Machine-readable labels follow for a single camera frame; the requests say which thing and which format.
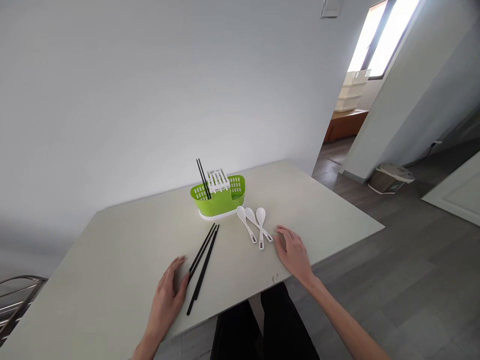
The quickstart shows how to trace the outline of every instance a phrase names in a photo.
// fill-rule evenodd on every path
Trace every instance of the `black chopsticks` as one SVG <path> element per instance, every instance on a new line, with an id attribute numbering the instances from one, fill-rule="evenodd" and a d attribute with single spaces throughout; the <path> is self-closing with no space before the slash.
<path id="1" fill-rule="evenodd" d="M 204 174 L 204 168 L 202 167 L 202 163 L 200 162 L 199 158 L 196 160 L 196 165 L 198 166 L 198 171 L 200 172 L 201 182 L 203 183 L 203 186 L 205 187 L 206 197 L 208 199 L 211 199 L 212 194 L 210 193 L 208 183 L 207 183 L 207 178 L 205 177 L 205 174 Z"/>
<path id="2" fill-rule="evenodd" d="M 186 312 L 187 316 L 190 315 L 192 311 L 192 306 L 194 305 L 194 301 L 198 299 L 200 293 L 200 287 L 202 286 L 202 282 L 204 280 L 205 271 L 207 270 L 207 265 L 209 264 L 210 255 L 212 254 L 212 249 L 215 244 L 215 239 L 217 238 L 217 234 L 219 232 L 220 225 L 216 226 L 216 229 L 213 231 L 213 238 L 211 240 L 210 247 L 208 248 L 208 252 L 206 254 L 205 262 L 203 263 L 203 267 L 201 268 L 200 277 L 198 278 L 198 282 L 196 283 L 195 290 L 193 292 L 193 296 L 191 297 L 190 305 L 188 306 L 188 310 Z"/>
<path id="3" fill-rule="evenodd" d="M 193 263 L 190 266 L 190 270 L 189 270 L 190 275 L 188 276 L 188 283 L 189 284 L 190 284 L 190 280 L 192 280 L 192 276 L 194 275 L 195 269 L 197 268 L 197 265 L 200 262 L 200 259 L 204 255 L 205 249 L 209 245 L 209 242 L 210 242 L 210 239 L 211 239 L 211 234 L 213 234 L 212 230 L 213 230 L 214 227 L 215 227 L 215 223 L 213 223 L 213 225 L 211 226 L 210 231 L 208 232 L 205 240 L 203 240 L 203 244 L 201 245 L 200 250 L 198 250 L 198 253 L 195 256 L 195 259 L 193 260 Z"/>

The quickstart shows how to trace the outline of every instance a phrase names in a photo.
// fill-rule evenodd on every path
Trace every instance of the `white door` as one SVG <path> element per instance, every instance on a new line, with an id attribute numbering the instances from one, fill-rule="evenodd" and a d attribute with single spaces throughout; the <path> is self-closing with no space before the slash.
<path id="1" fill-rule="evenodd" d="M 422 200 L 480 226 L 480 152 L 452 172 Z"/>

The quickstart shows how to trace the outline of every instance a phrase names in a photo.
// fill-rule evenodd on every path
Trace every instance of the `window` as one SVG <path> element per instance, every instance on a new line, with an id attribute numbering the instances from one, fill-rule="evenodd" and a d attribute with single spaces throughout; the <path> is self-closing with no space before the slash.
<path id="1" fill-rule="evenodd" d="M 363 24 L 348 71 L 371 69 L 383 79 L 419 0 L 384 0 L 372 6 Z"/>

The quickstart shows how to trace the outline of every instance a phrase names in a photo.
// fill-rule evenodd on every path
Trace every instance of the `light switch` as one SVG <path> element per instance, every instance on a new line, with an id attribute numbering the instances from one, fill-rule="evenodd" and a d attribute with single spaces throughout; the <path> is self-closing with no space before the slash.
<path id="1" fill-rule="evenodd" d="M 344 0 L 324 0 L 321 10 L 322 18 L 336 18 L 340 13 Z"/>

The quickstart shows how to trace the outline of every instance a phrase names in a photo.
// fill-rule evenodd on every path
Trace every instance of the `white spoon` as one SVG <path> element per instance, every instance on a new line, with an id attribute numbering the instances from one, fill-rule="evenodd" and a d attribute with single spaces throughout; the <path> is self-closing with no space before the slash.
<path id="1" fill-rule="evenodd" d="M 251 208 L 247 207 L 247 208 L 245 209 L 245 215 L 246 215 L 246 218 L 247 218 L 248 220 L 250 220 L 252 223 L 255 224 L 255 226 L 256 226 L 257 228 L 260 229 L 260 226 L 257 224 L 257 219 L 255 219 L 254 211 L 253 211 Z M 260 244 L 258 244 L 258 248 L 259 248 L 260 250 L 263 250 L 264 247 L 265 247 L 265 244 L 264 244 L 264 233 L 263 233 L 262 231 L 260 231 Z"/>
<path id="2" fill-rule="evenodd" d="M 272 241 L 274 240 L 274 238 L 273 238 L 263 227 L 261 227 L 261 226 L 257 223 L 257 221 L 255 220 L 254 212 L 253 212 L 253 210 L 252 210 L 251 208 L 247 207 L 247 208 L 245 209 L 245 215 L 246 215 L 246 217 L 247 217 L 248 220 L 250 220 L 252 223 L 255 224 L 255 226 L 256 226 L 257 228 L 260 229 L 260 232 L 262 232 L 262 233 L 265 234 L 265 236 L 267 237 L 267 239 L 268 239 L 269 242 L 272 242 Z"/>
<path id="3" fill-rule="evenodd" d="M 267 212 L 263 207 L 259 207 L 256 210 L 256 218 L 258 219 L 258 224 L 260 225 L 260 231 L 265 234 L 266 238 L 268 239 L 268 242 L 271 243 L 274 239 L 264 229 L 264 221 L 266 216 L 267 216 Z"/>
<path id="4" fill-rule="evenodd" d="M 236 214 L 240 218 L 241 222 L 245 225 L 246 229 L 248 230 L 248 233 L 250 234 L 251 242 L 256 244 L 257 243 L 257 238 L 255 238 L 254 232 L 250 228 L 250 226 L 247 225 L 247 220 L 245 219 L 245 209 L 243 206 L 237 206 L 236 208 Z"/>
<path id="5" fill-rule="evenodd" d="M 255 224 L 255 226 L 256 226 L 257 228 L 260 229 L 260 243 L 263 245 L 263 243 L 264 243 L 264 242 L 263 242 L 263 240 L 264 240 L 263 234 L 265 234 L 267 238 L 269 238 L 269 237 L 271 238 L 270 234 L 269 234 L 268 232 L 266 232 L 266 231 L 257 223 L 257 220 L 255 219 L 254 211 L 253 211 L 251 208 L 247 207 L 247 208 L 245 209 L 245 215 L 246 215 L 246 218 L 247 218 L 248 220 L 250 220 L 252 223 Z"/>

